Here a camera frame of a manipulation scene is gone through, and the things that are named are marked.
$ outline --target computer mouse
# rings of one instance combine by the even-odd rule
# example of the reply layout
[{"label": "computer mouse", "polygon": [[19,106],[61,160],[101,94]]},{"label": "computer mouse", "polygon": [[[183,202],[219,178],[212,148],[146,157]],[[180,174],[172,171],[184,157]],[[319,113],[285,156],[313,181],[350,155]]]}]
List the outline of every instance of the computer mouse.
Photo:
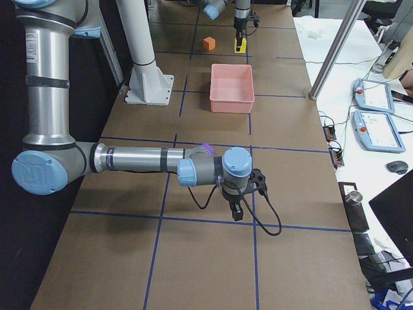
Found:
[{"label": "computer mouse", "polygon": [[387,170],[397,174],[404,174],[407,172],[408,165],[401,160],[392,161],[391,163],[386,164]]}]

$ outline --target orange block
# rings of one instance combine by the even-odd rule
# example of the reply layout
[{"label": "orange block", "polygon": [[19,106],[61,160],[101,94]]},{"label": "orange block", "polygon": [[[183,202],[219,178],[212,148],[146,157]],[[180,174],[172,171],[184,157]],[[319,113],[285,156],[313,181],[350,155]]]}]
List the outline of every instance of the orange block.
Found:
[{"label": "orange block", "polygon": [[213,37],[206,37],[202,40],[202,44],[205,50],[213,50],[215,48],[215,39]]}]

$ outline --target pink bin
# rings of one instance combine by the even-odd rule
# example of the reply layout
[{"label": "pink bin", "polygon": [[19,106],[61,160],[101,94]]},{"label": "pink bin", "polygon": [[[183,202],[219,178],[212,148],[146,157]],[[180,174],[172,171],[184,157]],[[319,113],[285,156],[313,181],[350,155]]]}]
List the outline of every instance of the pink bin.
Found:
[{"label": "pink bin", "polygon": [[250,113],[255,101],[252,67],[214,63],[209,99],[212,112]]}]

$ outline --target white desk surface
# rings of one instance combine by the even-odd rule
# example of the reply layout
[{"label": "white desk surface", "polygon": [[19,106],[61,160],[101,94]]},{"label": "white desk surface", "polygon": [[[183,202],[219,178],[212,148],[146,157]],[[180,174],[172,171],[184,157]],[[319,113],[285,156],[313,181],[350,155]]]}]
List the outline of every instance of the white desk surface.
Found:
[{"label": "white desk surface", "polygon": [[[313,85],[321,68],[321,62],[331,46],[338,31],[341,20],[338,19],[314,19],[311,16],[294,18],[297,34],[304,59],[307,62],[307,71],[310,82]],[[346,120],[348,107],[352,104],[352,84],[357,78],[363,78],[371,68],[374,60],[380,55],[381,50],[374,41],[370,31],[363,21],[356,21],[345,46],[343,47],[336,63],[359,63],[373,59],[372,61],[351,64],[334,65],[327,82],[325,83],[317,99],[318,110],[330,116],[336,123]],[[370,73],[369,79],[385,81],[382,74]],[[398,80],[390,82],[392,90],[405,93]],[[395,103],[396,113],[413,119],[413,107]],[[407,162],[410,171],[413,167],[413,134],[401,135],[406,151],[401,154],[385,152],[371,152],[363,150],[352,127],[352,115],[347,129],[344,125],[336,127],[337,140],[345,151],[343,161],[344,167],[336,172],[337,181],[354,182],[358,191],[363,195],[363,208],[370,227],[368,232],[376,252],[383,249],[401,255],[388,234],[382,228],[378,219],[372,212],[368,202],[384,191],[388,186],[400,179],[402,176],[391,173],[385,168],[385,164],[395,160]],[[393,117],[398,131],[413,130],[413,124]]]}]

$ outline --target label sticker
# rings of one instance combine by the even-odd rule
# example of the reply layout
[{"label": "label sticker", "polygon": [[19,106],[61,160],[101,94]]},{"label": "label sticker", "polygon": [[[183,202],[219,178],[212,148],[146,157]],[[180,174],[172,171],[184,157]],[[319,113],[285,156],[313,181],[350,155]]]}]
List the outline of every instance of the label sticker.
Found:
[{"label": "label sticker", "polygon": [[39,49],[37,43],[37,34],[26,34],[26,62],[39,62]]}]

